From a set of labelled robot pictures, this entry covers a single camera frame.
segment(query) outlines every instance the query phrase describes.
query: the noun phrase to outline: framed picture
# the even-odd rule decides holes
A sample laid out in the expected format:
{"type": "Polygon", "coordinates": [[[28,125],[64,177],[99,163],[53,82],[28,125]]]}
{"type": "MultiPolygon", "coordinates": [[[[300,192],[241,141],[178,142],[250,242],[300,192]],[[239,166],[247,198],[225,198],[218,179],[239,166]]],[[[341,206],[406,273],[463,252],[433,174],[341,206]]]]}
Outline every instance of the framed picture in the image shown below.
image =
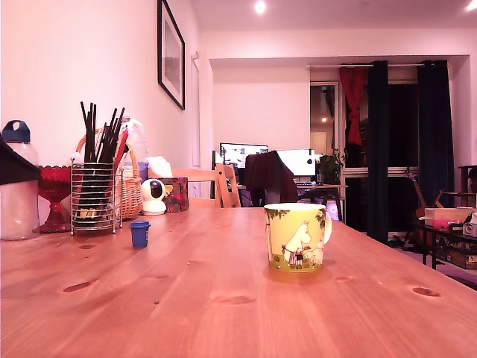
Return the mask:
{"type": "Polygon", "coordinates": [[[186,109],[186,44],[166,0],[157,0],[157,74],[161,87],[186,109]]]}

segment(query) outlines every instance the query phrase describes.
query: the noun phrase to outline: computer monitor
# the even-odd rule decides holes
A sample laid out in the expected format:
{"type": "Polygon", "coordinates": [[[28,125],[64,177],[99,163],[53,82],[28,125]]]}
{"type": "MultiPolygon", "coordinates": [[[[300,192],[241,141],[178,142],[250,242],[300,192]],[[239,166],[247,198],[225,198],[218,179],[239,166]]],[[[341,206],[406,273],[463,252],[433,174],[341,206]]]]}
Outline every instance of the computer monitor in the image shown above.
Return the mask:
{"type": "Polygon", "coordinates": [[[221,156],[225,164],[235,164],[237,168],[245,168],[245,158],[250,154],[268,152],[268,145],[221,143],[221,156]]]}
{"type": "Polygon", "coordinates": [[[277,152],[280,159],[293,172],[295,177],[316,175],[314,149],[291,149],[277,152]]]}

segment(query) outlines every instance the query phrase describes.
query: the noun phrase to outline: moomin mug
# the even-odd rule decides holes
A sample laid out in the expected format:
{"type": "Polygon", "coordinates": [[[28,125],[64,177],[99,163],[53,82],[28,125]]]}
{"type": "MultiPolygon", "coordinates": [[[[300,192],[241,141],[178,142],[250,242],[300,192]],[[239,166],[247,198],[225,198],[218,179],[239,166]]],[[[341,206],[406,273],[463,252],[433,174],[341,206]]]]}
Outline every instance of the moomin mug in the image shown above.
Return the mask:
{"type": "Polygon", "coordinates": [[[309,272],[323,264],[323,247],[332,232],[324,205],[265,205],[269,266],[280,271],[309,272]]]}

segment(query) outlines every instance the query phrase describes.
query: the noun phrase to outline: box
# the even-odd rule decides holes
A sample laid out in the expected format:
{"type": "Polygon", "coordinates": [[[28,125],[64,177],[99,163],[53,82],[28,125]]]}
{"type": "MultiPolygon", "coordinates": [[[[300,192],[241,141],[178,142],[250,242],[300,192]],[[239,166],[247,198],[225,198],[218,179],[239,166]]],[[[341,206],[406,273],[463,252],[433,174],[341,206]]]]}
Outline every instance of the box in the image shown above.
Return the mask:
{"type": "Polygon", "coordinates": [[[477,269],[477,255],[466,255],[456,250],[447,251],[447,261],[463,269],[477,269]]]}
{"type": "Polygon", "coordinates": [[[188,181],[182,178],[160,178],[165,186],[164,204],[167,213],[180,213],[189,209],[188,181]]]}
{"type": "Polygon", "coordinates": [[[439,219],[464,222],[472,212],[477,212],[477,209],[471,207],[427,207],[424,209],[424,216],[428,218],[426,225],[432,226],[432,222],[439,219]]]}

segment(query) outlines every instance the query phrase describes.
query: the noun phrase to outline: table surface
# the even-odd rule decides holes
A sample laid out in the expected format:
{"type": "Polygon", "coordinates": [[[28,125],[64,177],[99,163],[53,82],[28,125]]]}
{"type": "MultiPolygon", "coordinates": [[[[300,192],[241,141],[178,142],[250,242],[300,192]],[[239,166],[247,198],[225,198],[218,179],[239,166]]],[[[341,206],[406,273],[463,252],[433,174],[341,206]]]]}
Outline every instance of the table surface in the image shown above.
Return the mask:
{"type": "Polygon", "coordinates": [[[474,357],[477,292],[334,222],[323,267],[268,268],[262,208],[150,219],[149,246],[1,243],[2,357],[474,357]]]}

